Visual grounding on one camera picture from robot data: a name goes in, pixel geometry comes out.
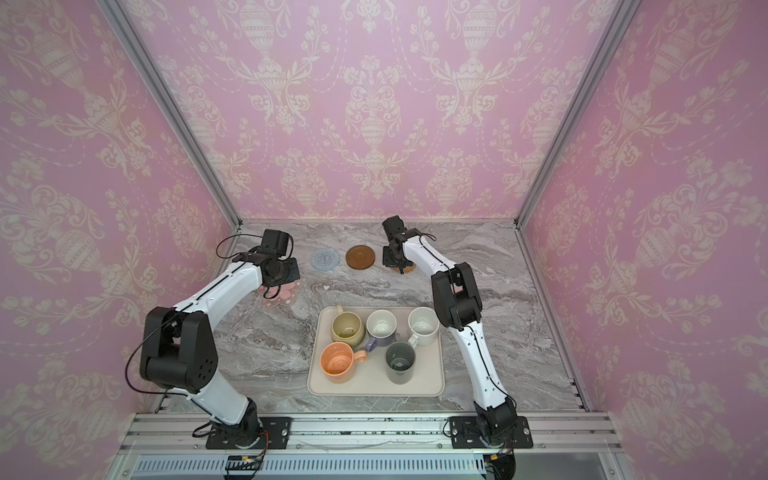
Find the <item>blue woven round coaster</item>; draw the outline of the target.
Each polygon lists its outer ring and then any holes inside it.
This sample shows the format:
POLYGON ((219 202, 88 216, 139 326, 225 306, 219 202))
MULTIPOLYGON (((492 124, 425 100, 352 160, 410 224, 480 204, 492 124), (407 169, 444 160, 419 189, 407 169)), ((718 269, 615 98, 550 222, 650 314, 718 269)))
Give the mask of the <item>blue woven round coaster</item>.
POLYGON ((333 271, 340 261, 340 255, 332 248, 318 249, 311 256, 312 267, 320 272, 333 271))

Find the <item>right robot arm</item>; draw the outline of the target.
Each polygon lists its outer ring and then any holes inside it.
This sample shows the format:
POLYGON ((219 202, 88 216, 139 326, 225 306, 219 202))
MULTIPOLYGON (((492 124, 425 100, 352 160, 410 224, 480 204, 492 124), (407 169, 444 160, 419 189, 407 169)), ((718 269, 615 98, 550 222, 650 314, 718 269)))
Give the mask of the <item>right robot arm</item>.
POLYGON ((481 438, 489 445, 504 445, 517 425, 517 402, 503 387, 482 323, 482 300, 472 267, 439 253, 417 229, 389 233, 383 263, 402 271, 415 266, 430 279, 433 310, 460 347, 470 376, 473 404, 481 438))

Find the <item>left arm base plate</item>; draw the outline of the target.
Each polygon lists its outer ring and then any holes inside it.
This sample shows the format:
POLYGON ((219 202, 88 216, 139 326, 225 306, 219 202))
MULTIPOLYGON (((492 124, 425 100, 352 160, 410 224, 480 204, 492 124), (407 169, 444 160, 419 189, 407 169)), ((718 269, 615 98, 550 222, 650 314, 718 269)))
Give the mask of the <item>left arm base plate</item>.
POLYGON ((292 419, 283 416, 244 419, 237 425, 213 422, 205 447, 208 450, 284 450, 292 419))

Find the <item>brown wooden round coaster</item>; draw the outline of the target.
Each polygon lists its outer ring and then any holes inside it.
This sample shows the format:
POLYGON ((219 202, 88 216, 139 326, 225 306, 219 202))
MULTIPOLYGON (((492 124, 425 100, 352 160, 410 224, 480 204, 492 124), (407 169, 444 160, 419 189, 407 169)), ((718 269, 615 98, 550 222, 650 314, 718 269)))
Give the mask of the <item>brown wooden round coaster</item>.
POLYGON ((346 252, 345 261, 354 270, 366 270, 376 261, 375 251, 367 245, 355 245, 346 252))

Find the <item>orange pink mug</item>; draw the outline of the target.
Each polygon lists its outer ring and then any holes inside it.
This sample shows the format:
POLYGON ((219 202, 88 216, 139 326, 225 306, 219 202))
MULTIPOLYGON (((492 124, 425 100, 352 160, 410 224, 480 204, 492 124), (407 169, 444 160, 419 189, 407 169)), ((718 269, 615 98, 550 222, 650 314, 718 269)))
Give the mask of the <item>orange pink mug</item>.
POLYGON ((321 353, 320 365, 325 376, 334 383, 344 383, 354 376, 359 363, 368 359, 365 350, 354 351, 344 342, 333 342, 321 353))

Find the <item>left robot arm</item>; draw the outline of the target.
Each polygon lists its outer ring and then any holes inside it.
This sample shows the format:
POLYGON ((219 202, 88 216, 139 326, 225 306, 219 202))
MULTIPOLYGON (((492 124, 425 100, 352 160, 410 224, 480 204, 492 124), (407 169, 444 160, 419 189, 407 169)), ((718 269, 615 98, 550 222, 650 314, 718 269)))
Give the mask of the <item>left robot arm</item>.
POLYGON ((287 448, 292 419, 260 417, 255 401, 232 386, 218 367, 214 330, 260 287, 280 287, 299 278, 296 259, 273 260, 257 254, 253 261, 231 263, 188 299, 147 314, 139 347, 140 376, 208 415, 208 449, 287 448))

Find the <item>grey mug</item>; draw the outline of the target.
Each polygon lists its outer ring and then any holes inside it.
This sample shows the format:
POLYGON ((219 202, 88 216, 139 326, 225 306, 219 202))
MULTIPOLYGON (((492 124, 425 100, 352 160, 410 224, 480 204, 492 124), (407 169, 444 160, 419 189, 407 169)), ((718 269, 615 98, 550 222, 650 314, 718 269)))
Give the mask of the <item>grey mug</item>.
POLYGON ((394 384, 409 382, 413 377, 415 363, 415 349, 407 342, 395 342, 385 352, 386 375, 394 384))

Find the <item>rattan woven round coaster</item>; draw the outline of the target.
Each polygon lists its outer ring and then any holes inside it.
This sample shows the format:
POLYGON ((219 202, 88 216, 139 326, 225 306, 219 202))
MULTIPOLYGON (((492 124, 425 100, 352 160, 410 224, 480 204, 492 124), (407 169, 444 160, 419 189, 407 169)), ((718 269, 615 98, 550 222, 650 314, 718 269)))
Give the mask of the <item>rattan woven round coaster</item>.
POLYGON ((403 267, 393 267, 393 270, 399 274, 410 273, 415 269, 416 269, 416 266, 412 262, 408 262, 407 265, 403 267))

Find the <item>pink flower coaster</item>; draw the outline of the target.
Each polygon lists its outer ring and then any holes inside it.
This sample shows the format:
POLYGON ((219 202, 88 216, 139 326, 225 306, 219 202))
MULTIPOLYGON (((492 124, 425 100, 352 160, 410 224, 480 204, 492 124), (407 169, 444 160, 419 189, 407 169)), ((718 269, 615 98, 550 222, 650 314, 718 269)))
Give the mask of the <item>pink flower coaster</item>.
POLYGON ((263 303, 267 307, 273 308, 277 306, 293 305, 298 298, 300 287, 301 282, 295 281, 277 287, 267 288, 261 286, 258 289, 258 292, 261 295, 263 303))

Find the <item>lavender white mug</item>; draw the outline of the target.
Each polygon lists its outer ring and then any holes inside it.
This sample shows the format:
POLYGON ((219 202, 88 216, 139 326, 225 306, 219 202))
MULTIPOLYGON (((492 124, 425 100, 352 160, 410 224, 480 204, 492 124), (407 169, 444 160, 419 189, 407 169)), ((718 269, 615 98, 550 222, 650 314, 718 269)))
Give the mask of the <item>lavender white mug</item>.
POLYGON ((396 341, 398 322, 389 310, 376 310, 365 321, 365 336, 359 350, 372 352, 377 348, 388 347, 396 341))

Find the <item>beige serving tray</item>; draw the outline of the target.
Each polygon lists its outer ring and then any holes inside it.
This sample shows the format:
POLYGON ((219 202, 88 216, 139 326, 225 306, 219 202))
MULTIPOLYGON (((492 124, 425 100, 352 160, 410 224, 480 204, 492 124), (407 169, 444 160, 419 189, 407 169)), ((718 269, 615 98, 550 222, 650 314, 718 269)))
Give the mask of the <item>beige serving tray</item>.
POLYGON ((331 325, 338 314, 335 306, 323 308, 318 316, 307 388, 317 396, 437 397, 443 393, 445 378, 441 339, 416 348, 413 377, 404 384, 392 382, 385 373, 385 350, 377 348, 368 360, 358 363, 351 378, 343 383, 330 379, 321 368, 322 350, 332 343, 331 325))

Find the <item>aluminium corner post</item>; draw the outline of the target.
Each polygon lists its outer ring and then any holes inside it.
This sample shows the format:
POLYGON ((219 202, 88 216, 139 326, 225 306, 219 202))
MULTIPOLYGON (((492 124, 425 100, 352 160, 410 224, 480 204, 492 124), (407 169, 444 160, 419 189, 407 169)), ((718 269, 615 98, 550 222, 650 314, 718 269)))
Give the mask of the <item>aluminium corner post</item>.
POLYGON ((171 89, 163 79, 157 63, 140 38, 138 31, 132 25, 127 9, 119 1, 97 0, 96 4, 114 31, 126 54, 131 59, 149 93, 163 113, 166 122, 173 130, 181 147, 188 155, 217 206, 230 226, 237 230, 242 225, 242 219, 215 170, 206 158, 202 144, 195 137, 171 89))
POLYGON ((541 167, 525 197, 516 218, 518 230, 522 231, 530 222, 538 201, 556 169, 559 158, 564 153, 573 132, 589 106, 591 98, 640 4, 640 0, 621 0, 616 3, 606 28, 586 65, 574 96, 565 110, 565 115, 556 130, 541 167))

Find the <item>right aluminium corner post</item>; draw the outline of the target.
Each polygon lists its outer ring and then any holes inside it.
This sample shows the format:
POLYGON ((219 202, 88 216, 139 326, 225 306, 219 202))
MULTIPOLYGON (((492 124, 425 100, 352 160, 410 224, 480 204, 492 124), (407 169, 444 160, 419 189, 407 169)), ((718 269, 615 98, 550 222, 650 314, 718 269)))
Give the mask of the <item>right aluminium corner post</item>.
POLYGON ((565 115, 556 130, 541 167, 525 197, 516 218, 518 230, 522 231, 530 222, 538 201, 556 169, 559 158, 564 153, 573 132, 589 106, 591 98, 640 4, 640 0, 621 0, 616 3, 606 28, 586 65, 574 96, 565 110, 565 115))

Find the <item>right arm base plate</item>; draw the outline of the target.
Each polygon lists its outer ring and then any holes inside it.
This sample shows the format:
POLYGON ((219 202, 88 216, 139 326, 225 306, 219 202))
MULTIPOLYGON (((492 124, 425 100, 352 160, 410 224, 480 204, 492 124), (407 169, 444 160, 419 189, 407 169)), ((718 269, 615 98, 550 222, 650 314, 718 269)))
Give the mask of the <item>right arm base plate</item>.
POLYGON ((498 441, 488 442, 484 439, 477 425, 477 417, 469 415, 450 416, 444 425, 443 433, 450 437, 454 449, 517 450, 534 447, 528 419, 523 416, 519 416, 513 429, 498 441))

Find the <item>yellow-green mug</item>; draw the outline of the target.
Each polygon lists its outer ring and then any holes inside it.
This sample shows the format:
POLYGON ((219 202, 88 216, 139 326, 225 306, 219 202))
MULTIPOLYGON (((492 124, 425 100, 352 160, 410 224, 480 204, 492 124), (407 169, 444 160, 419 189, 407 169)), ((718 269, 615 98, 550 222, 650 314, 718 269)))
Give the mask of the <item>yellow-green mug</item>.
POLYGON ((331 324, 331 338, 352 349, 358 348, 365 338, 365 326, 361 317, 341 306, 336 307, 336 316, 331 324))

